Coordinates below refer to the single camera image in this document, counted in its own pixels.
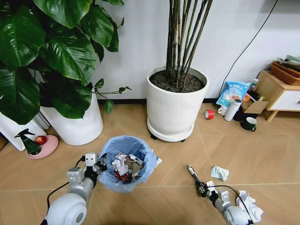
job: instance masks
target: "red object in trash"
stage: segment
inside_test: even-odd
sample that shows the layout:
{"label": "red object in trash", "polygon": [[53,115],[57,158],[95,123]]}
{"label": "red object in trash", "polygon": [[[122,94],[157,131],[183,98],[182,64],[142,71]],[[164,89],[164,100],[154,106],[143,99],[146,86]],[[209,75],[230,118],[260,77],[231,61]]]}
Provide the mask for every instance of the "red object in trash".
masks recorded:
{"label": "red object in trash", "polygon": [[129,173],[126,173],[126,174],[120,176],[119,172],[118,172],[118,171],[115,171],[115,172],[114,172],[114,176],[115,176],[118,180],[121,180],[121,181],[128,181],[128,182],[131,181],[131,176],[130,176]]}

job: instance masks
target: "red tape roll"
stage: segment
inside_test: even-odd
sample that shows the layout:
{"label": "red tape roll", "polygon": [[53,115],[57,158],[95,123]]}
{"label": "red tape roll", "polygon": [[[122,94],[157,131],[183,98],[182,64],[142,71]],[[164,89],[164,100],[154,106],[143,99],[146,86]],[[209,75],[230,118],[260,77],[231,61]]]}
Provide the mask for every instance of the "red tape roll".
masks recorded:
{"label": "red tape roll", "polygon": [[205,118],[211,120],[214,118],[215,112],[212,109],[205,110]]}

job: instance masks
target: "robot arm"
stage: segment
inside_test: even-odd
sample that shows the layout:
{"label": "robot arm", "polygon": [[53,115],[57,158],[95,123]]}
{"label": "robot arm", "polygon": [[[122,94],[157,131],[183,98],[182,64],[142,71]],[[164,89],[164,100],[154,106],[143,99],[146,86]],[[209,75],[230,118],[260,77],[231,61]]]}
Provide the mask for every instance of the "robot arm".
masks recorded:
{"label": "robot arm", "polygon": [[250,216],[238,206],[232,206],[228,191],[216,191],[212,181],[204,184],[194,172],[192,166],[188,170],[196,181],[196,185],[202,197],[208,197],[213,206],[223,216],[227,225],[249,225],[253,224]]}
{"label": "robot arm", "polygon": [[97,153],[85,155],[85,168],[72,167],[67,172],[70,183],[68,193],[50,206],[42,224],[81,225],[86,217],[87,203],[100,173]]}

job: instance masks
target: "spray bottle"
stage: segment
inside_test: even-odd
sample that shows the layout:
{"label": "spray bottle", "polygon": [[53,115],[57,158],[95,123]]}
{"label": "spray bottle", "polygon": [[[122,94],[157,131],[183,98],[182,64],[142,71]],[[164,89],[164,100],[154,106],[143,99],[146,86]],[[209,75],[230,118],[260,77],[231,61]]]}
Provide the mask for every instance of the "spray bottle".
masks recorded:
{"label": "spray bottle", "polygon": [[33,140],[26,137],[25,135],[35,135],[35,134],[29,132],[29,129],[27,128],[25,130],[22,130],[15,137],[20,137],[21,138],[21,140],[24,143],[25,148],[28,151],[28,153],[30,153],[32,155],[37,155],[38,153],[40,153],[40,151],[42,150],[41,146],[38,143],[36,143]]}

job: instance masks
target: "trash can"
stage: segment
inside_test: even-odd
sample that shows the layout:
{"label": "trash can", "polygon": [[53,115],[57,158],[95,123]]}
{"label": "trash can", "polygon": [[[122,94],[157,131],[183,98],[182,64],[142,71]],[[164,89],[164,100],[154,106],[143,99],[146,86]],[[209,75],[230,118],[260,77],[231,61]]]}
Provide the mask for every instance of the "trash can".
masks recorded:
{"label": "trash can", "polygon": [[[120,152],[126,155],[133,154],[144,162],[144,167],[141,169],[138,177],[132,179],[130,183],[118,180],[114,175],[112,162]],[[146,183],[157,164],[157,157],[148,144],[144,140],[133,136],[123,135],[111,138],[104,145],[98,159],[100,160],[105,153],[107,170],[98,176],[98,180],[106,188],[116,192],[132,192],[137,184],[141,182]]]}

